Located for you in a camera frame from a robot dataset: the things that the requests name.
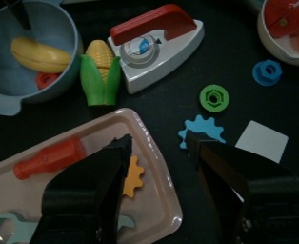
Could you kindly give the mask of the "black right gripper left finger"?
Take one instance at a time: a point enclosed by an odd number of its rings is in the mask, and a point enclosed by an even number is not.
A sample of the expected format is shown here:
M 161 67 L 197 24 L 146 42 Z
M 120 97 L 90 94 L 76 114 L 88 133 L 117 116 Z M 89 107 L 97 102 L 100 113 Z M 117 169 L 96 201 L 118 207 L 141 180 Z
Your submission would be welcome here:
M 132 136 L 126 134 L 49 181 L 29 244 L 117 244 L 130 155 Z

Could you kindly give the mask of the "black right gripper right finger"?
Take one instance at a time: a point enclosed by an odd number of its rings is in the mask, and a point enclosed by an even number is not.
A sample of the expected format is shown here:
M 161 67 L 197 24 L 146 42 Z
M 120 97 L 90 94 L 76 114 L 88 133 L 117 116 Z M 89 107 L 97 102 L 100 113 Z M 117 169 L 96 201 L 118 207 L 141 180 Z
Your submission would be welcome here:
M 299 244 L 299 177 L 272 160 L 185 135 L 189 158 L 204 180 L 220 244 Z

